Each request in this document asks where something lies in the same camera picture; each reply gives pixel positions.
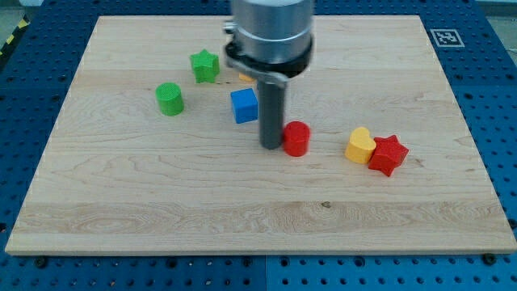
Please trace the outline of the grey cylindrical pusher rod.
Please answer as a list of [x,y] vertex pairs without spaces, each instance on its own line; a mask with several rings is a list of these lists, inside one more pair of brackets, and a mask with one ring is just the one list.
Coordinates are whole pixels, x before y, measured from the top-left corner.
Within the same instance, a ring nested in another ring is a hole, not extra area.
[[258,81],[257,90],[259,142],[263,148],[274,150],[283,140],[285,89]]

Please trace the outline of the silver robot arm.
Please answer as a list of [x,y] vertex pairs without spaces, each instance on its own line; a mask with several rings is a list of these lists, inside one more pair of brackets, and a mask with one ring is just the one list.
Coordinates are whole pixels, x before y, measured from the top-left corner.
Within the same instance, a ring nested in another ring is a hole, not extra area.
[[230,68],[257,82],[259,142],[282,145],[284,101],[289,80],[308,66],[313,52],[312,0],[233,0],[224,32]]

